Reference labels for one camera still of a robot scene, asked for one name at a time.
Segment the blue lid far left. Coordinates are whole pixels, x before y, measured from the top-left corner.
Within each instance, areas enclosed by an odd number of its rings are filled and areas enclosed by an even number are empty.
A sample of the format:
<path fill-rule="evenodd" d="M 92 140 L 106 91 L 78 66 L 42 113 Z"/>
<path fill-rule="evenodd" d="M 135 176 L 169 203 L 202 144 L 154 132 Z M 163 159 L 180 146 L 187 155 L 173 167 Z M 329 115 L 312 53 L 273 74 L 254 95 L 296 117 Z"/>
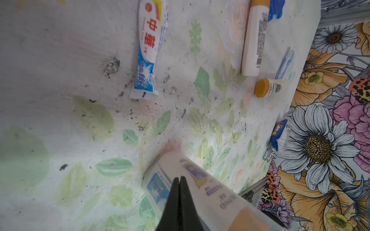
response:
<path fill-rule="evenodd" d="M 283 15 L 283 7 L 285 0 L 271 0 L 269 7 L 268 22 L 272 21 L 274 17 L 280 19 Z"/>

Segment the white bottle teal label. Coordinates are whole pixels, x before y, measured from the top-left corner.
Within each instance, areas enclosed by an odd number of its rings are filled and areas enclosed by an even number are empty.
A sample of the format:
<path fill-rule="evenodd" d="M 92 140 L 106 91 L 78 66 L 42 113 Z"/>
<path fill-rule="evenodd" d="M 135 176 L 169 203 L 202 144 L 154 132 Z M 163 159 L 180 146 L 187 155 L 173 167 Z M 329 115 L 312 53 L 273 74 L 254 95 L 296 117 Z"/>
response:
<path fill-rule="evenodd" d="M 187 179 L 197 214 L 210 230 L 275 230 L 269 217 L 182 154 L 166 153 L 159 165 L 170 179 Z"/>

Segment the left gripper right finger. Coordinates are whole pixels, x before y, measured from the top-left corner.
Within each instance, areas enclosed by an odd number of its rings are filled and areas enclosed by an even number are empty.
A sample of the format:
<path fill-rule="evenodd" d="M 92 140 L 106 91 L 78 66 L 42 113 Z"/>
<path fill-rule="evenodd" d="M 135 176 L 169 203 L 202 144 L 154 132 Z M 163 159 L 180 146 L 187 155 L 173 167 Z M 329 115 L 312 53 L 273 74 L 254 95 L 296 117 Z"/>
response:
<path fill-rule="evenodd" d="M 179 230 L 180 231 L 203 231 L 199 220 L 187 179 L 180 178 L 179 184 Z"/>

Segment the small toothpaste tube left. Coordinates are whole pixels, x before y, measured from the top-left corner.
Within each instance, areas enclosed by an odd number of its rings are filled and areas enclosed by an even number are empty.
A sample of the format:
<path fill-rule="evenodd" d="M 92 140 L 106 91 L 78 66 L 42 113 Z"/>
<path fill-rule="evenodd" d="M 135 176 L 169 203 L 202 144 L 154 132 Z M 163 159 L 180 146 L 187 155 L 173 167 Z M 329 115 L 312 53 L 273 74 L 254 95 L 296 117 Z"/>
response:
<path fill-rule="evenodd" d="M 138 64 L 130 98 L 155 100 L 158 88 L 155 82 L 156 59 L 168 30 L 166 1 L 140 1 L 138 12 Z"/>

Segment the white bottle back label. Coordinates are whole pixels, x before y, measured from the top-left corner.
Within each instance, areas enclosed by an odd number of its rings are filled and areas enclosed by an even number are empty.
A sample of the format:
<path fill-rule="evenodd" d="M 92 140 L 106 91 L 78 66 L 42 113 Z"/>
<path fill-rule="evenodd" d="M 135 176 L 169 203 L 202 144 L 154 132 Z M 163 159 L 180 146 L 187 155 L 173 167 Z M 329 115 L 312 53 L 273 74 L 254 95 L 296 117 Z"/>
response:
<path fill-rule="evenodd" d="M 270 1 L 251 1 L 242 59 L 242 76 L 256 77 L 259 75 L 265 45 L 269 8 Z"/>

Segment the blue toothbrush near lid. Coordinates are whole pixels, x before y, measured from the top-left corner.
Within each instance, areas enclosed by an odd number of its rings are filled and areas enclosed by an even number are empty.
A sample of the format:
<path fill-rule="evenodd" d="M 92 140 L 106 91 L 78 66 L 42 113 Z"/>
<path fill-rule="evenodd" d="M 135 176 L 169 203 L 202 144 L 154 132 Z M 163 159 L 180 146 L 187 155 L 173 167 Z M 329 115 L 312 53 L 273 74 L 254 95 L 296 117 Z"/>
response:
<path fill-rule="evenodd" d="M 295 57 L 295 51 L 290 47 L 287 48 L 287 51 L 281 61 L 279 69 L 275 75 L 275 80 L 282 80 L 289 68 L 289 66 L 293 63 Z"/>

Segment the white bottle lying sideways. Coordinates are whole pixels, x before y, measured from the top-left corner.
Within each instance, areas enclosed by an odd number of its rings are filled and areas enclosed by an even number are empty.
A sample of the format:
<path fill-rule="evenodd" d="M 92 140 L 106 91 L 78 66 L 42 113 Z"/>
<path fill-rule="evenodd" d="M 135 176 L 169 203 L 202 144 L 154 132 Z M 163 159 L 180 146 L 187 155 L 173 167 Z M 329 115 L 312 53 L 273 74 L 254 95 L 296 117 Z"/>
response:
<path fill-rule="evenodd" d="M 282 80 L 262 79 L 258 81 L 254 88 L 254 94 L 257 98 L 264 98 L 281 92 Z"/>

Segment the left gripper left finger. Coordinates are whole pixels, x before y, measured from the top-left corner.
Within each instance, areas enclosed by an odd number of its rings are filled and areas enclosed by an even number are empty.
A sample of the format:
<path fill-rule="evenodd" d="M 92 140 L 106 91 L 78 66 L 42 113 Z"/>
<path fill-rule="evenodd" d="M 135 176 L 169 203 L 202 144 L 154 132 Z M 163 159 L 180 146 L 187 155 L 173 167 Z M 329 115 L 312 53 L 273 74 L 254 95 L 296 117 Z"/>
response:
<path fill-rule="evenodd" d="M 179 231 L 179 178 L 174 178 L 169 197 L 156 231 Z"/>

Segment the clear packet right edge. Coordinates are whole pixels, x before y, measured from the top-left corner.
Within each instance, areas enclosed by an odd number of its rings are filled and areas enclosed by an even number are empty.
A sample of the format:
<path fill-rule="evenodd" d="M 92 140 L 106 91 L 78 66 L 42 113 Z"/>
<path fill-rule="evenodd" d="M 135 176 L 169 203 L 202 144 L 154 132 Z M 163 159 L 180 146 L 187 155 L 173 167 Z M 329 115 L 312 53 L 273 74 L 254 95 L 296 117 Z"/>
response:
<path fill-rule="evenodd" d="M 289 136 L 291 127 L 288 124 L 288 119 L 284 117 L 274 127 L 271 136 L 267 142 L 267 148 L 263 154 L 263 160 L 270 162 L 275 153 L 283 152 L 288 148 Z"/>

